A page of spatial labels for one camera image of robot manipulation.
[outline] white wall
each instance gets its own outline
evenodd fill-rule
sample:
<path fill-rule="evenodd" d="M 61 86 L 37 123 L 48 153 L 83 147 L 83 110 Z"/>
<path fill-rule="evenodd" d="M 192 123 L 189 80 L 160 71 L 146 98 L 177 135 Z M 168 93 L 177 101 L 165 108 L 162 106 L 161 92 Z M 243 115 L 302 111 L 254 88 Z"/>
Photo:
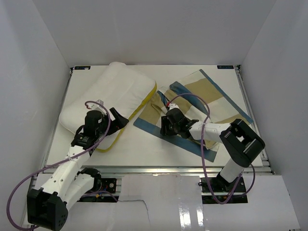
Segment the white wall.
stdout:
<path fill-rule="evenodd" d="M 308 1 L 278 0 L 243 62 L 243 79 L 271 166 L 308 230 Z"/>
<path fill-rule="evenodd" d="M 50 177 L 50 174 L 40 174 L 38 176 L 37 188 L 39 188 Z M 244 176 L 246 185 L 252 182 L 252 176 Z M 122 188 L 125 192 L 135 192 L 136 197 L 147 197 L 150 191 L 142 190 L 143 182 L 145 187 L 154 187 L 157 183 L 153 179 L 150 181 L 141 180 L 140 178 L 123 179 Z M 196 203 L 193 187 L 189 187 L 187 178 L 183 179 L 178 189 L 182 189 L 187 185 L 185 193 L 179 190 L 181 201 L 185 202 L 186 208 L 190 207 L 190 218 L 192 228 L 186 226 L 184 229 L 177 229 L 175 227 L 174 216 L 168 214 L 168 210 L 162 210 L 160 213 L 155 212 L 160 205 L 155 206 L 153 203 L 159 198 L 158 195 L 153 195 L 153 200 L 147 202 L 149 209 L 151 230 L 166 230 L 166 231 L 180 231 L 180 230 L 198 230 L 195 226 L 196 212 L 193 213 L 191 206 Z M 161 195 L 161 200 L 166 200 L 169 195 L 169 189 L 163 191 L 155 191 Z M 184 199 L 186 195 L 191 195 L 191 200 Z M 174 206 L 174 201 L 166 201 L 170 207 Z M 168 223 L 165 219 L 159 219 L 163 215 L 169 218 Z M 248 194 L 248 204 L 227 204 L 219 205 L 203 205 L 204 225 L 205 230 L 210 231 L 288 231 L 289 229 L 299 229 L 299 224 L 296 219 L 293 206 L 288 195 L 281 176 L 258 176 L 256 178 L 253 190 Z M 147 231 L 149 227 L 149 220 L 147 217 L 146 207 L 144 203 L 141 205 L 137 201 L 119 202 L 119 203 L 76 203 L 69 211 L 69 219 L 61 231 L 84 231 L 89 229 L 94 231 Z M 44 228 L 38 228 L 36 231 L 48 231 Z"/>
<path fill-rule="evenodd" d="M 275 0 L 34 0 L 69 66 L 241 64 Z"/>
<path fill-rule="evenodd" d="M 37 170 L 55 125 L 69 68 L 31 0 L 0 0 L 0 224 L 9 193 Z M 13 198 L 17 223 L 29 183 Z"/>

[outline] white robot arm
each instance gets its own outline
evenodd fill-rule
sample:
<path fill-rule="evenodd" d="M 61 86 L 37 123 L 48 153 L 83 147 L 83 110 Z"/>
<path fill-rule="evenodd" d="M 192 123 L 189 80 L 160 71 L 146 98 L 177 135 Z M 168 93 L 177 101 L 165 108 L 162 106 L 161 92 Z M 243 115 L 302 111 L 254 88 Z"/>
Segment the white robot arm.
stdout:
<path fill-rule="evenodd" d="M 201 140 L 203 122 L 188 119 L 174 103 L 169 105 L 161 121 L 163 136 L 180 135 L 185 139 Z M 223 189 L 229 188 L 265 147 L 263 140 L 240 119 L 226 124 L 206 123 L 204 139 L 223 143 L 231 156 L 215 179 Z"/>
<path fill-rule="evenodd" d="M 28 222 L 53 231 L 59 231 L 65 224 L 68 211 L 86 192 L 96 192 L 101 188 L 98 170 L 82 165 L 91 157 L 95 144 L 107 132 L 110 135 L 122 129 L 128 120 L 114 108 L 109 110 L 114 116 L 108 128 L 108 118 L 99 110 L 91 110 L 85 117 L 85 124 L 75 134 L 66 155 L 67 162 L 58 166 L 54 174 L 39 190 L 31 189 L 27 194 Z"/>

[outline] towel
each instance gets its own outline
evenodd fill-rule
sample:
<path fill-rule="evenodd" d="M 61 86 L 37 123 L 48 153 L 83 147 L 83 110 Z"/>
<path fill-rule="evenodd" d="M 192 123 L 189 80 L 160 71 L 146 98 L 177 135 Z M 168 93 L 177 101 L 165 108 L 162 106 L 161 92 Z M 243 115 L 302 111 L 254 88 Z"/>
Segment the towel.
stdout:
<path fill-rule="evenodd" d="M 242 119 L 247 124 L 253 120 L 203 71 L 199 70 L 174 83 L 169 88 L 160 88 L 150 99 L 145 109 L 134 123 L 134 126 L 191 153 L 201 156 L 200 141 L 186 140 L 180 136 L 161 136 L 161 116 L 165 116 L 166 104 L 182 93 L 193 93 L 203 98 L 210 108 L 210 119 L 207 123 L 230 123 Z M 174 100 L 183 114 L 189 119 L 204 121 L 207 109 L 203 102 L 191 95 L 184 95 Z M 205 140 L 205 159 L 213 162 L 219 144 Z"/>
<path fill-rule="evenodd" d="M 131 120 L 144 107 L 156 91 L 156 82 L 141 72 L 130 69 L 123 63 L 113 62 L 104 70 L 102 76 L 60 114 L 63 127 L 75 134 L 84 124 L 89 111 L 85 101 L 103 101 L 109 110 L 114 107 L 123 117 Z M 106 136 L 97 150 L 108 151 L 117 141 L 124 128 Z"/>

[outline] purple cable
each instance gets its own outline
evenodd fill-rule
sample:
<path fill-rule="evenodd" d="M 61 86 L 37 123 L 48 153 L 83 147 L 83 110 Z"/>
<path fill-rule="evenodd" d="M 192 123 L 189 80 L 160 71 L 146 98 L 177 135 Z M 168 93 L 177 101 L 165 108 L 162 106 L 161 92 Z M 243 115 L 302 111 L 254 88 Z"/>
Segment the purple cable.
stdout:
<path fill-rule="evenodd" d="M 84 153 L 87 153 L 87 152 L 90 151 L 91 149 L 96 148 L 96 147 L 103 141 L 103 139 L 106 137 L 107 132 L 108 132 L 108 130 L 109 130 L 109 128 L 110 128 L 111 118 L 110 118 L 110 115 L 109 115 L 109 112 L 108 112 L 107 108 L 105 108 L 102 104 L 100 104 L 100 103 L 98 103 L 98 102 L 96 102 L 96 101 L 86 101 L 86 102 L 85 102 L 85 106 L 86 106 L 87 108 L 88 108 L 88 104 L 89 104 L 89 103 L 95 103 L 95 104 L 99 105 L 101 108 L 103 108 L 103 109 L 106 111 L 106 114 L 107 114 L 107 117 L 108 117 L 108 126 L 107 126 L 107 129 L 106 129 L 106 132 L 104 133 L 104 135 L 102 136 L 102 138 L 101 138 L 96 144 L 94 144 L 92 147 L 90 147 L 90 148 L 88 148 L 88 149 L 82 151 L 81 153 L 78 153 L 77 155 L 74 155 L 74 157 L 71 157 L 71 159 L 75 159 L 75 158 L 77 158 L 77 157 L 83 155 Z M 53 165 L 49 165 L 49 166 L 44 167 L 44 168 L 42 168 L 42 169 L 40 169 L 40 170 L 38 170 L 38 171 L 36 171 L 36 172 L 34 172 L 34 173 L 31 173 L 29 176 L 27 176 L 27 177 L 25 177 L 23 180 L 21 180 L 21 181 L 16 185 L 16 187 L 13 189 L 13 191 L 11 192 L 11 194 L 10 194 L 10 196 L 9 196 L 8 202 L 7 202 L 7 204 L 6 204 L 6 215 L 7 215 L 7 217 L 8 217 L 9 222 L 10 222 L 16 229 L 21 230 L 21 231 L 31 231 L 31 230 L 33 230 L 33 229 L 38 228 L 38 226 L 30 227 L 30 228 L 23 228 L 23 227 L 20 227 L 19 225 L 17 225 L 17 224 L 13 221 L 12 216 L 11 216 L 11 212 L 10 212 L 10 205 L 11 205 L 12 198 L 13 198 L 15 192 L 17 191 L 17 189 L 18 189 L 26 180 L 28 180 L 28 179 L 30 179 L 31 177 L 37 175 L 38 173 L 43 172 L 43 171 L 45 171 L 45 170 L 47 170 L 47 169 L 50 169 L 50 168 L 52 168 L 52 167 L 58 166 L 58 165 L 60 165 L 60 164 L 63 164 L 63 163 L 65 163 L 65 162 L 67 162 L 67 161 L 69 161 L 69 159 L 64 159 L 64 160 L 61 160 L 61 161 L 59 161 L 59 162 L 57 162 L 57 163 L 55 163 L 55 164 L 53 164 Z"/>
<path fill-rule="evenodd" d="M 205 102 L 204 99 L 202 99 L 200 96 L 198 95 L 195 95 L 195 94 L 192 94 L 192 93 L 183 93 L 183 94 L 180 94 L 180 95 L 177 95 L 176 97 L 174 97 L 172 100 L 170 100 L 168 103 L 167 103 L 167 106 L 169 105 L 169 103 L 171 103 L 172 101 L 174 101 L 176 98 L 180 97 L 180 96 L 183 96 L 183 95 L 192 95 L 194 97 L 197 97 L 199 100 L 201 100 L 206 108 L 207 108 L 207 115 L 206 115 L 206 118 L 205 120 L 203 121 L 203 125 L 202 125 L 202 132 L 201 132 L 201 140 L 203 141 L 204 140 L 204 128 L 205 128 L 205 123 L 206 121 L 210 118 L 210 108 L 209 106 L 207 105 L 207 103 Z M 235 184 L 234 184 L 234 187 L 232 188 L 232 190 L 229 192 L 228 194 L 228 197 L 226 200 L 224 200 L 223 202 L 221 202 L 217 197 L 216 195 L 214 194 L 214 191 L 212 189 L 212 186 L 211 186 L 211 183 L 210 183 L 210 180 L 207 176 L 207 173 L 206 173 L 206 166 L 205 166 L 205 157 L 204 157 L 204 151 L 203 151 L 203 143 L 201 142 L 201 159 L 202 159 L 202 167 L 203 167 L 203 172 L 204 172 L 204 176 L 205 176 L 205 180 L 206 180 L 206 183 L 207 183 L 207 186 L 208 186 L 208 189 L 210 190 L 211 194 L 212 194 L 212 197 L 214 198 L 214 200 L 220 204 L 220 205 L 224 205 L 226 204 L 230 199 L 231 197 L 233 196 L 234 194 L 234 191 L 236 189 L 236 186 L 238 185 L 240 179 L 241 179 L 241 176 L 242 174 L 240 173 L 239 176 L 237 177 L 237 180 L 235 181 Z M 243 195 L 246 195 L 250 190 L 251 188 L 253 187 L 254 183 L 255 183 L 255 175 L 256 175 L 256 172 L 255 172 L 255 168 L 253 167 L 253 171 L 254 171 L 254 179 L 253 179 L 253 182 L 250 186 L 250 188 L 247 190 L 247 192 L 245 192 L 244 194 L 242 194 L 241 196 Z"/>

